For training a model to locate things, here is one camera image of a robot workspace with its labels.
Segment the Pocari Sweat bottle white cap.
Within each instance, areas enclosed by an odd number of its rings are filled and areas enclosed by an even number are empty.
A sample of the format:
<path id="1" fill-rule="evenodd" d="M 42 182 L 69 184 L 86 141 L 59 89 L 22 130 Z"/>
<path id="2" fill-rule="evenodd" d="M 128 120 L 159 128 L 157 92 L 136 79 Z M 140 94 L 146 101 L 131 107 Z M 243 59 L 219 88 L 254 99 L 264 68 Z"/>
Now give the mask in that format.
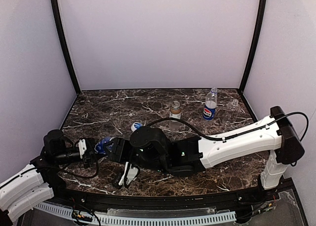
<path id="1" fill-rule="evenodd" d="M 113 139 L 114 139 L 114 137 L 105 137 L 105 138 L 103 138 L 100 142 L 98 142 L 98 144 L 96 146 L 95 153 L 105 154 L 105 152 L 103 150 L 103 144 L 104 143 L 113 143 Z"/>

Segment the Starbucks coffee bottle green cap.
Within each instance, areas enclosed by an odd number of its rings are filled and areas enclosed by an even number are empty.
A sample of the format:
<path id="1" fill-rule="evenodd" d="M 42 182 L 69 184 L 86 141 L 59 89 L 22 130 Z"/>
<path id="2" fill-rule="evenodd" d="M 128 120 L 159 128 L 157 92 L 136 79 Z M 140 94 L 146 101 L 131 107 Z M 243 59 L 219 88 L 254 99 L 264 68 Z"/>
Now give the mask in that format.
<path id="1" fill-rule="evenodd" d="M 174 119 L 181 119 L 181 103 L 179 101 L 173 101 L 171 106 L 170 106 L 170 113 L 169 113 L 170 118 Z M 180 126 L 180 122 L 178 121 L 169 121 L 169 127 L 172 131 L 178 130 Z"/>

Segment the Pepsi bottle blue label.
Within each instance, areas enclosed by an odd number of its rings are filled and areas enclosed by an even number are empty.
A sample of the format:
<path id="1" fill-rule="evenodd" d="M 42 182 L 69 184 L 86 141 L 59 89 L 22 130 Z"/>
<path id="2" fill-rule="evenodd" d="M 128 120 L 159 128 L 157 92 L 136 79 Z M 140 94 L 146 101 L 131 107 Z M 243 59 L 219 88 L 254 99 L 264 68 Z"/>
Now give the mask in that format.
<path id="1" fill-rule="evenodd" d="M 214 119 L 217 108 L 218 89 L 213 87 L 206 95 L 205 103 L 203 107 L 203 119 L 211 121 Z"/>

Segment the clear plastic bottle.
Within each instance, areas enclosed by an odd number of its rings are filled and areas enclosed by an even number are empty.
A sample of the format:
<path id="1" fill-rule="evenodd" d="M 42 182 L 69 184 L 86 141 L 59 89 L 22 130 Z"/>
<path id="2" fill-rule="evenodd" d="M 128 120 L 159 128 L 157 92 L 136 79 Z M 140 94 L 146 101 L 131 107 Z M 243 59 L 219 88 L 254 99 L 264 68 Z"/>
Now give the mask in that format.
<path id="1" fill-rule="evenodd" d="M 237 116 L 240 113 L 240 105 L 238 99 L 233 99 L 228 103 L 228 112 L 231 115 Z"/>

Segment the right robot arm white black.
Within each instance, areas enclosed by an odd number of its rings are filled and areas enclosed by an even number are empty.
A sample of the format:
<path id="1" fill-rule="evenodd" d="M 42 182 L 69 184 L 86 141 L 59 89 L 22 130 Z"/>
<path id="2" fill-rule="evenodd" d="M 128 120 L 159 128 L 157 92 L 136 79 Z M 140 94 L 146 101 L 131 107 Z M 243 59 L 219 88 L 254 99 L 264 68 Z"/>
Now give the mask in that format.
<path id="1" fill-rule="evenodd" d="M 270 190 L 278 186 L 287 167 L 303 157 L 301 142 L 289 116 L 275 106 L 262 120 L 219 135 L 197 132 L 194 137 L 171 141 L 150 123 L 136 129 L 128 140 L 112 137 L 97 147 L 110 161 L 124 164 L 124 171 L 116 180 L 117 186 L 124 187 L 136 179 L 141 168 L 187 177 L 228 160 L 269 151 L 258 185 L 262 190 Z"/>

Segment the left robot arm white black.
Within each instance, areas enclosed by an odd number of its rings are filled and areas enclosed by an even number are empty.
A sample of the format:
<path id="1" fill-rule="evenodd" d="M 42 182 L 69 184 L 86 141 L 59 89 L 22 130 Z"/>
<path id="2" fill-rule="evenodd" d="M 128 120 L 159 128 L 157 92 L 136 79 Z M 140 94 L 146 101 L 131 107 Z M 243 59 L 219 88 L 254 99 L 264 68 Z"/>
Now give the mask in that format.
<path id="1" fill-rule="evenodd" d="M 0 184 L 0 224 L 11 226 L 18 218 L 45 200 L 57 197 L 66 188 L 59 176 L 67 173 L 61 165 L 81 162 L 84 167 L 98 164 L 90 141 L 72 142 L 61 130 L 51 130 L 43 138 L 38 157 Z"/>

